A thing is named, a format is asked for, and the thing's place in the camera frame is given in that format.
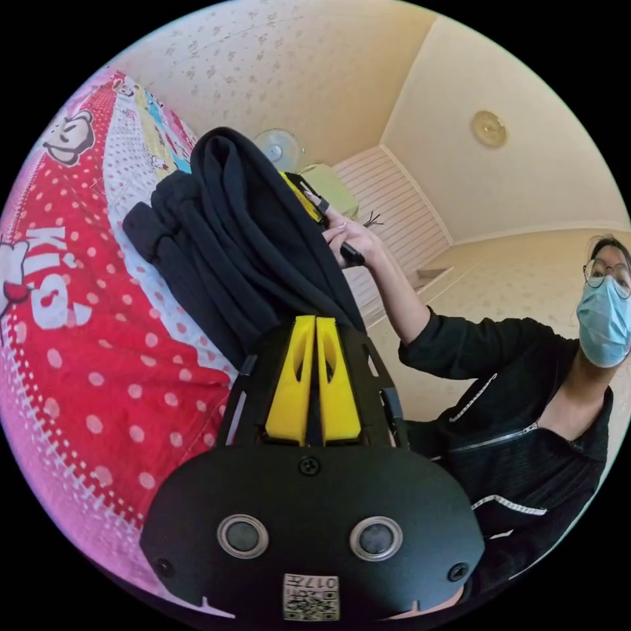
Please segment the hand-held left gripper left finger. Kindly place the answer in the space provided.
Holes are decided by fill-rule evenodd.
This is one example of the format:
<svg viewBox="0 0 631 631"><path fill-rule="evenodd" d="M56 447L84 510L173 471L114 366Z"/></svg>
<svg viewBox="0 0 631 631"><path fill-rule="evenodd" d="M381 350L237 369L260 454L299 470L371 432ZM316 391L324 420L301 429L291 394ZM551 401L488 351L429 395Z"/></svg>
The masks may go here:
<svg viewBox="0 0 631 631"><path fill-rule="evenodd" d="M306 443L314 355L314 317L299 316L289 335L287 351L265 424L267 436L299 446Z"/></svg>

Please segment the person's right hand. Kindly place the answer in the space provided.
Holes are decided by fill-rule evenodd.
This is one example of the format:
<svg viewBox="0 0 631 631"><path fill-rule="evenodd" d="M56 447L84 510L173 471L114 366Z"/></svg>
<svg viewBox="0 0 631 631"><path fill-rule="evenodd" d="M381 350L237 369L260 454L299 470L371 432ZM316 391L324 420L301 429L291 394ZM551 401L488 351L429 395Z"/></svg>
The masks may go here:
<svg viewBox="0 0 631 631"><path fill-rule="evenodd" d="M372 271L389 258L388 251L380 238L372 233L369 228L357 221L352 221L352 228L355 232L351 243L353 243L358 250L363 252L363 255L365 256L365 265L363 267Z"/></svg>

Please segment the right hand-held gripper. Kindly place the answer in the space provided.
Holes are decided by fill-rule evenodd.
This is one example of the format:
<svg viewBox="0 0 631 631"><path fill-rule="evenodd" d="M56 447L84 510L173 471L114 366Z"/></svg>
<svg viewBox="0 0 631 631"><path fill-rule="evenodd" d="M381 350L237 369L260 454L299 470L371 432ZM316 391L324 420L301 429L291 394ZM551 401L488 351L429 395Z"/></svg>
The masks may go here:
<svg viewBox="0 0 631 631"><path fill-rule="evenodd" d="M280 175L309 217L320 228L340 267L364 266L363 252L351 243L355 232L352 228L353 221L341 214L325 197L319 195L301 175L287 172L280 172Z"/></svg>

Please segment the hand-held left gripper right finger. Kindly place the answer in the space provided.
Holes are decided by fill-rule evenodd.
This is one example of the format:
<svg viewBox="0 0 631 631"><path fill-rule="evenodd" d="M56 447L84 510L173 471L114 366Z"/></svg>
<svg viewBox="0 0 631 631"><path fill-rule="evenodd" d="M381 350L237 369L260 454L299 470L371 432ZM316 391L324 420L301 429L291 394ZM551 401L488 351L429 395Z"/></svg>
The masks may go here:
<svg viewBox="0 0 631 631"><path fill-rule="evenodd" d="M332 318L317 317L315 331L324 444L355 441L360 435L360 418L337 324Z"/></svg>

